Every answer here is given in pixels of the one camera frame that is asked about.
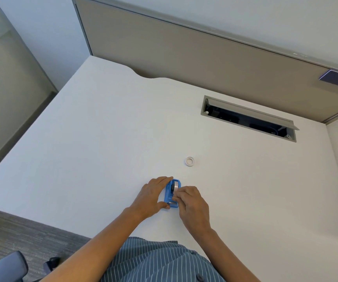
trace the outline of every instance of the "person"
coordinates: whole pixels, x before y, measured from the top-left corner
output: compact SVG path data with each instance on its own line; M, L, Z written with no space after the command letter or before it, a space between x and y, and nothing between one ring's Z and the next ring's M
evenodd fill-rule
M176 241L129 237L146 218L170 209L158 196L173 177L145 184L131 206L59 265L42 282L232 281L259 282L211 228L209 207L194 186L179 188L173 200L183 224L210 262Z

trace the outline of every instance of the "gray cubicle partition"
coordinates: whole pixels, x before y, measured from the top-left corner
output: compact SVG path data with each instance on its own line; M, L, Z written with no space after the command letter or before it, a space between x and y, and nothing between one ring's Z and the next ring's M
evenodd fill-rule
M319 80L336 65L113 0L73 2L94 56L315 121L338 118L338 86Z

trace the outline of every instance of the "blue tape dispenser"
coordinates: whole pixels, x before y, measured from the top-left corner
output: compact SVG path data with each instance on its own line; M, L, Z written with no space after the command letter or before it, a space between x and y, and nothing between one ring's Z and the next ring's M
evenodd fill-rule
M169 203L171 208L178 208L178 203L172 200L174 191L181 187L181 181L178 179L171 180L165 189L165 203Z

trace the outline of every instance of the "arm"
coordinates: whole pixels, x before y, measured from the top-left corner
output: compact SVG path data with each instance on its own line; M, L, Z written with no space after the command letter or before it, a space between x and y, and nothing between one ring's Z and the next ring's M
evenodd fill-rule
M97 282L134 229L162 208L170 209L158 196L173 177L158 177L145 184L128 208L98 235L75 252L42 282Z
M190 234L204 250L214 268L228 282L260 282L232 253L209 222L209 207L194 186L176 191L179 216Z

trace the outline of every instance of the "shirt button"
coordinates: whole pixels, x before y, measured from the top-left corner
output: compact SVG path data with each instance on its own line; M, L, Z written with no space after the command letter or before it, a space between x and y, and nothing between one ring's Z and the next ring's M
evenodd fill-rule
M203 276L200 275L199 273L196 275L196 280L198 280L199 282L204 282Z

